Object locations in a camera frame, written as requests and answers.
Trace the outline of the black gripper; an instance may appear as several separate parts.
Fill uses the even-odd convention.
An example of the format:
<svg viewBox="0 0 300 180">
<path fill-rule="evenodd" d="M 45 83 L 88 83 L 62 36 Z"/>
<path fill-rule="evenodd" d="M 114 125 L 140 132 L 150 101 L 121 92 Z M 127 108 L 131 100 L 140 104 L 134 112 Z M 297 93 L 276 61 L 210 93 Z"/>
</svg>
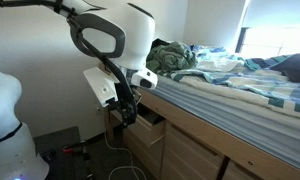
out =
<svg viewBox="0 0 300 180">
<path fill-rule="evenodd" d="M 121 125 L 124 128 L 134 124 L 138 115 L 137 104 L 140 100 L 140 93 L 135 87 L 132 87 L 131 90 L 131 94 L 119 90 L 117 92 L 118 100 L 109 105 L 110 112 L 117 112 L 121 115 Z"/>
</svg>

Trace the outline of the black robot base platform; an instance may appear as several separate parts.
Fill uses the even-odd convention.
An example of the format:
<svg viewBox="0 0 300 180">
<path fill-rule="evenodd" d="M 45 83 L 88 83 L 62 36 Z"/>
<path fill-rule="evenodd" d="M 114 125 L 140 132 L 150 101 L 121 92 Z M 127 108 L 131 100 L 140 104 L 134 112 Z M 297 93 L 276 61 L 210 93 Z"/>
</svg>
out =
<svg viewBox="0 0 300 180">
<path fill-rule="evenodd" d="M 49 165 L 45 180 L 88 180 L 85 153 L 68 154 L 62 151 L 64 146 L 80 141 L 79 128 L 76 126 L 34 138 L 39 154 Z"/>
</svg>

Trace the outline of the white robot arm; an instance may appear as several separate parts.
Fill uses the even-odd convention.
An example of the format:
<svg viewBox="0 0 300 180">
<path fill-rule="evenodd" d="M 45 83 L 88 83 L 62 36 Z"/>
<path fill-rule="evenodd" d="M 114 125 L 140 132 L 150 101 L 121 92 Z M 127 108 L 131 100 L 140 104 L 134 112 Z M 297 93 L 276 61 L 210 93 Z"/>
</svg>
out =
<svg viewBox="0 0 300 180">
<path fill-rule="evenodd" d="M 153 15 L 132 2 L 107 8 L 86 0 L 0 0 L 0 8 L 32 5 L 66 19 L 76 48 L 105 66 L 84 72 L 97 100 L 119 111 L 123 126 L 133 124 L 138 115 L 135 89 L 153 89 L 158 82 L 146 67 L 155 34 Z M 21 82 L 0 71 L 0 180 L 45 180 L 50 167 L 28 125 L 16 115 L 22 94 Z"/>
</svg>

